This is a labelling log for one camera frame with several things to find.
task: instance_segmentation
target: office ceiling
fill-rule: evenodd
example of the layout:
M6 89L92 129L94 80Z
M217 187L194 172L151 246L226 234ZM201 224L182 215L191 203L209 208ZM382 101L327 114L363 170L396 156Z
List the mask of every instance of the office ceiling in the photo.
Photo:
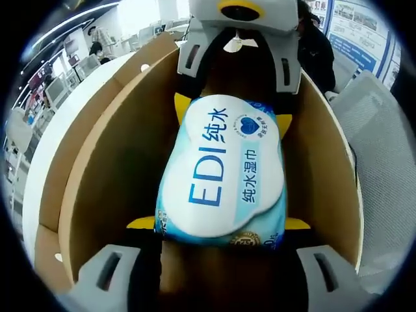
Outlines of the office ceiling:
M115 3L119 0L62 0L57 4L56 9L52 11L49 17L44 21L42 25L39 26L35 32L31 41L27 43L27 48L23 52L21 57L21 66L16 72L16 79L14 86L10 90L9 100L7 107L12 107L16 99L21 93L19 87L24 87L29 79L33 76L34 73L42 65L41 61L49 60L57 51L63 48L63 40L66 37L65 32L70 31L71 29L76 29L74 27L81 25L83 28L87 27L94 20L98 19L106 12L114 8L113 6L102 8L95 12L86 14L80 18L77 18L70 23L67 23L65 26L59 28L55 32L51 33L48 37L42 40L35 48L32 49L33 44L40 39L45 33L50 31L53 27L61 24L63 21L66 21L68 18L75 16L79 13L85 12L91 8L95 8L101 5L106 5L109 3Z

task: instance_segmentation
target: blue heart logo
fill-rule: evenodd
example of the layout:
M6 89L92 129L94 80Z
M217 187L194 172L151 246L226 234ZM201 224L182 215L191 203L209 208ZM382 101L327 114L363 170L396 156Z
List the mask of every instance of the blue heart logo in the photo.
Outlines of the blue heart logo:
M249 117L242 118L241 125L241 131L246 135L252 135L260 128L257 122Z

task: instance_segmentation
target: desk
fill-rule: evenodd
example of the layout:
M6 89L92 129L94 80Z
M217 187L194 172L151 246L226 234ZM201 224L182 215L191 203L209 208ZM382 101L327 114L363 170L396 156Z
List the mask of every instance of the desk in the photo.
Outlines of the desk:
M133 54L116 58L93 71L60 106L39 141L27 175L23 199L23 239L32 264L34 264L34 247L39 226L40 201L47 173L60 141L92 96Z

